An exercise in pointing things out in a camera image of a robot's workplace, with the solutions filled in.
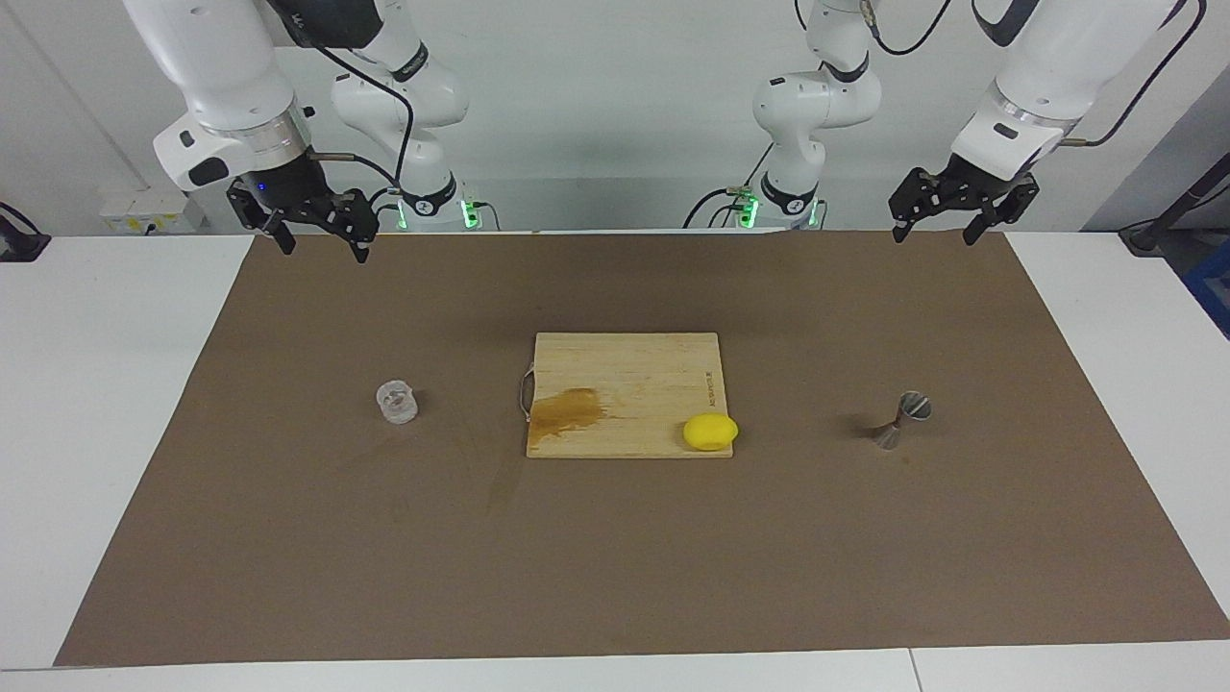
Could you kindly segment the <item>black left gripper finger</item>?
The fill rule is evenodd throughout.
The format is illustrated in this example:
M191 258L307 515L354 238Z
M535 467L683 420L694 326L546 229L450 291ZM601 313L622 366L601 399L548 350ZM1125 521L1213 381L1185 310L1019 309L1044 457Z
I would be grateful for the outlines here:
M1036 177L1033 175L1025 175L1017 184L1014 184L1002 195L1000 202L994 202L989 195L980 194L978 214L967 225L966 231L963 231L966 245L975 245L975 241L986 234L989 229L996 227L996 225L1018 222L1018 219L1025 215L1025 211L1036 200L1038 193L1041 193L1041 186L1037 184Z
M915 224L948 211L951 191L947 170L927 172L926 168L911 168L889 195L889 211L895 219L892 231L895 243L904 242Z

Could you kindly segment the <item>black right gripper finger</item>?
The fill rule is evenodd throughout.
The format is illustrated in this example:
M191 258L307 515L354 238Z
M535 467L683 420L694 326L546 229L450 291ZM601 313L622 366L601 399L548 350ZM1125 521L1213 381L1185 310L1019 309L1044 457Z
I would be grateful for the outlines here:
M378 237L379 227L381 227L378 211L373 210L369 198L360 189L347 189L330 194L323 219L325 231L342 238L351 248L357 263L367 263L370 245Z
M230 202L234 215L237 216L242 227L272 238L282 254L293 254L296 240L287 227L284 214L280 210L272 213L264 210L255 193L244 184L244 181L232 181L229 184L228 202Z

